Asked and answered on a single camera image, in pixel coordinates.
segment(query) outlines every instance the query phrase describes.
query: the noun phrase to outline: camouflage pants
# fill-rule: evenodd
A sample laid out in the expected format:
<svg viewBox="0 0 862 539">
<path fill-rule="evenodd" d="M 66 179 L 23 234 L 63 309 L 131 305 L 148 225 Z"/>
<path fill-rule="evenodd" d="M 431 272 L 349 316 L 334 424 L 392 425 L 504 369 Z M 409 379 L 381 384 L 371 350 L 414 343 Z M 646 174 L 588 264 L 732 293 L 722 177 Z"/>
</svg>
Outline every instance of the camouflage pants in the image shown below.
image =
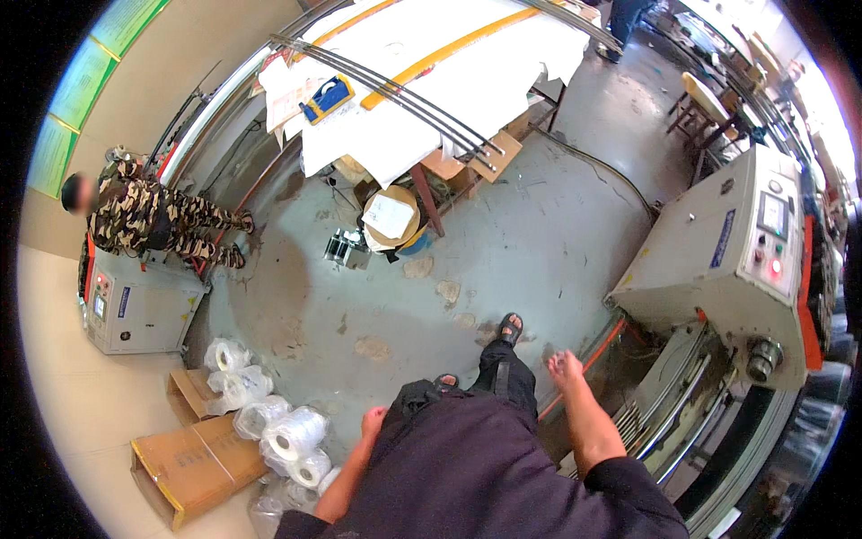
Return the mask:
<svg viewBox="0 0 862 539">
<path fill-rule="evenodd" d="M 172 232 L 166 250 L 183 256 L 194 256 L 215 264 L 239 267 L 240 256 L 232 247 L 216 245 L 201 237 L 194 229 L 243 230 L 250 226 L 242 215 L 219 208 L 209 200 L 189 197 L 178 191 L 165 191 L 165 206 Z"/>
</svg>

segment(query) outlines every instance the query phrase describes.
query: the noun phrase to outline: label sticker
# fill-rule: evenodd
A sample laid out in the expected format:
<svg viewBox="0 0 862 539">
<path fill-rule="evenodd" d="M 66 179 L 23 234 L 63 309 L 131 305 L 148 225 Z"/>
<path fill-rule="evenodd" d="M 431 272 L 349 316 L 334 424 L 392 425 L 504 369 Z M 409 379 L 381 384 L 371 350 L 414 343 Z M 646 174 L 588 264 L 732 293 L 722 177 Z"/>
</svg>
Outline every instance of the label sticker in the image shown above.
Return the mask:
<svg viewBox="0 0 862 539">
<path fill-rule="evenodd" d="M 126 304 L 128 303 L 128 294 L 132 291 L 131 286 L 123 286 L 122 298 L 120 298 L 120 312 L 116 313 L 117 318 L 126 317 Z"/>
<path fill-rule="evenodd" d="M 715 246 L 715 253 L 712 255 L 712 262 L 709 267 L 718 267 L 721 261 L 724 260 L 724 251 L 728 248 L 728 240 L 730 239 L 730 229 L 734 227 L 734 217 L 736 209 L 730 210 L 724 216 L 724 226 L 721 227 L 721 235 L 718 237 L 718 245 Z"/>
</svg>

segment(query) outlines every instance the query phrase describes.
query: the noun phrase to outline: display screen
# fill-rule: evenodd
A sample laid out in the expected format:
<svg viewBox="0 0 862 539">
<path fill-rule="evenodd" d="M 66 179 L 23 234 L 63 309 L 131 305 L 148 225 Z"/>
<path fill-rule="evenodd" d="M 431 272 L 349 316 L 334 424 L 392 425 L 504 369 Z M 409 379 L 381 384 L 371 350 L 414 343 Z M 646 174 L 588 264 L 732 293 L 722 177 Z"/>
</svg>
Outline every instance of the display screen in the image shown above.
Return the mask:
<svg viewBox="0 0 862 539">
<path fill-rule="evenodd" d="M 93 312 L 99 318 L 105 319 L 105 300 L 101 296 L 96 296 L 96 301 L 93 302 Z"/>
<path fill-rule="evenodd" d="M 760 193 L 758 227 L 774 235 L 786 238 L 788 225 L 787 203 L 766 191 Z"/>
<path fill-rule="evenodd" d="M 784 235 L 784 202 L 773 197 L 766 197 L 763 205 L 763 224 Z"/>
</svg>

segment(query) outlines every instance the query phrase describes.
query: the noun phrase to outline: electrical control box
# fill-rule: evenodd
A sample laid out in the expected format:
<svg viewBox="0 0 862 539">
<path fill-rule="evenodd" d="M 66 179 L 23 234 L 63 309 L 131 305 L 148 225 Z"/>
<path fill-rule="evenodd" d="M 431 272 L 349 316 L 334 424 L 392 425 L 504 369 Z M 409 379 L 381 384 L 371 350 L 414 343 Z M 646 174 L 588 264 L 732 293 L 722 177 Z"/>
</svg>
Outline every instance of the electrical control box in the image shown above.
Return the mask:
<svg viewBox="0 0 862 539">
<path fill-rule="evenodd" d="M 702 311 L 743 379 L 798 389 L 803 211 L 796 162 L 754 145 L 668 204 L 608 295 L 647 329 Z"/>
<path fill-rule="evenodd" d="M 208 291 L 194 273 L 96 250 L 87 337 L 105 354 L 178 352 Z"/>
</svg>

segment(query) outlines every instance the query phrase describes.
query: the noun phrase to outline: concrete floor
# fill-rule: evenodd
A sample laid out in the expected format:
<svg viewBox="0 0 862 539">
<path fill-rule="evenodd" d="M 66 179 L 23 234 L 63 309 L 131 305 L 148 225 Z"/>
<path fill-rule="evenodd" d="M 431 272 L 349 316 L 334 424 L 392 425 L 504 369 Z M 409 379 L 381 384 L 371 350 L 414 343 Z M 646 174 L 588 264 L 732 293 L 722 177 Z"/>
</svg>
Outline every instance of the concrete floor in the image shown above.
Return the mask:
<svg viewBox="0 0 862 539">
<path fill-rule="evenodd" d="M 589 51 L 554 126 L 626 174 L 650 202 L 675 197 L 691 173 L 678 136 L 664 135 L 665 113 L 682 92 L 680 70 L 648 46 L 651 39 L 637 31 L 618 66 Z M 262 170 L 278 147 L 259 146 Z M 540 406 L 549 402 L 543 354 L 578 352 L 593 339 L 609 319 L 603 296 L 649 231 L 629 187 L 531 135 L 494 185 L 444 217 L 446 237 L 391 265 L 375 256 L 367 271 L 344 270 L 322 251 L 358 212 L 317 179 L 303 180 L 295 155 L 276 168 L 251 201 L 259 232 L 237 236 L 247 267 L 213 272 L 187 362 L 197 364 L 214 336 L 244 343 L 271 369 L 278 392 L 332 417 L 324 448 L 335 462 L 359 438 L 362 414 L 390 403 L 402 384 L 440 373 L 471 384 L 479 343 L 511 310 L 527 330 L 516 351 L 536 373 Z M 256 177 L 237 179 L 216 200 L 235 205 Z M 434 259 L 431 273 L 407 279 L 404 263 L 425 257 Z M 460 285 L 454 305 L 435 292 L 442 281 Z M 592 375 L 614 379 L 602 372 L 609 365 L 597 363 Z"/>
</svg>

